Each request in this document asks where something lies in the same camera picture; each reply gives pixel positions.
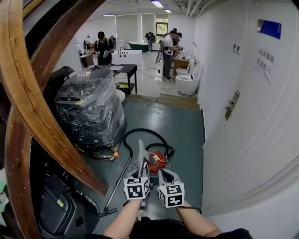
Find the gray floor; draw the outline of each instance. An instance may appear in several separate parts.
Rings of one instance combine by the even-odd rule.
[[[184,183],[186,201],[193,206],[200,207],[203,177],[203,132],[200,111],[129,98],[123,102],[123,109],[128,122],[127,131],[134,128],[154,130],[175,148],[175,154],[170,159],[170,170],[176,172]],[[143,140],[145,146],[159,142],[155,136],[144,132],[135,132],[129,136],[127,142],[134,153],[131,165],[135,165],[134,160],[137,159],[139,139]],[[128,149],[123,144],[120,146],[119,153],[121,158],[114,162],[86,159],[92,169],[101,175],[102,179],[109,185],[105,197],[97,195],[80,182],[76,185],[79,190],[95,200],[101,211],[108,201],[129,156]],[[123,187],[122,182],[109,207],[110,209],[117,208],[117,213],[101,218],[94,233],[101,234],[123,208],[123,204],[126,202]],[[147,199],[147,206],[143,209],[151,219],[179,219],[175,209],[165,209],[159,201],[157,187],[151,191]]]
[[[156,64],[157,55],[157,51],[142,53],[142,63],[137,66],[137,94],[156,98],[159,97],[160,93],[182,96],[177,93],[175,82],[162,80],[163,61],[160,64]],[[97,63],[95,55],[93,61],[95,64]],[[175,79],[173,69],[171,69],[171,76]],[[116,81],[123,82],[124,80],[127,80],[126,73],[120,73],[116,76]]]

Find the bathtub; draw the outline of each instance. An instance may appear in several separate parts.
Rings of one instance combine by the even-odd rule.
[[[142,65],[141,50],[115,50],[112,53],[112,64]]]
[[[128,44],[132,50],[142,50],[142,52],[148,52],[149,50],[149,46],[147,43],[128,42]]]

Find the person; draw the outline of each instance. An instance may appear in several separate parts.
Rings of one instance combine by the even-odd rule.
[[[82,56],[82,47],[78,43],[76,45],[79,56]]]
[[[180,38],[182,38],[182,34],[180,32],[177,33],[177,38],[172,40],[173,46],[178,47],[181,50],[181,47],[178,45]],[[173,51],[173,60],[178,55],[178,51]]]
[[[135,223],[141,202],[142,199],[131,200],[102,235],[89,234],[85,239],[252,239],[245,229],[222,233],[213,222],[189,208],[176,207],[183,223],[174,219],[150,220],[145,216]]]
[[[148,46],[149,46],[149,53],[151,52],[152,48],[153,48],[153,43],[152,41],[150,40],[150,36],[152,36],[153,33],[152,32],[148,32],[147,34],[145,34],[145,38],[146,40],[148,41]]]
[[[178,47],[173,46],[173,39],[178,37],[177,32],[175,30],[171,30],[169,35],[167,35],[163,40],[162,44],[164,47],[163,51],[163,74],[162,78],[166,81],[174,82],[174,80],[170,77],[170,69],[171,63],[173,59],[173,51],[179,51]]]
[[[104,32],[98,33],[98,40],[94,43],[94,50],[98,55],[98,65],[111,64],[111,53],[115,50],[115,46],[111,39],[105,37]]]
[[[90,36],[89,35],[83,41],[83,48],[86,51],[90,50]]]

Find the plastic wrap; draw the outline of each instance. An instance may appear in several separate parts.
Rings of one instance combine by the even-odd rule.
[[[106,66],[71,77],[60,88],[55,103],[62,119],[71,125],[72,137],[84,144],[114,145],[125,125],[113,72]]]

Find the door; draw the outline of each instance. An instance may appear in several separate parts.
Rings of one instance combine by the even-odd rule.
[[[299,154],[297,15],[291,3],[250,2],[241,66],[230,92],[232,97],[238,90],[240,96],[228,121],[223,109],[204,144],[206,215],[224,213],[225,207],[277,175]],[[281,23],[281,39],[258,33],[258,19]],[[260,50],[273,56],[270,80],[263,67],[258,68]]]

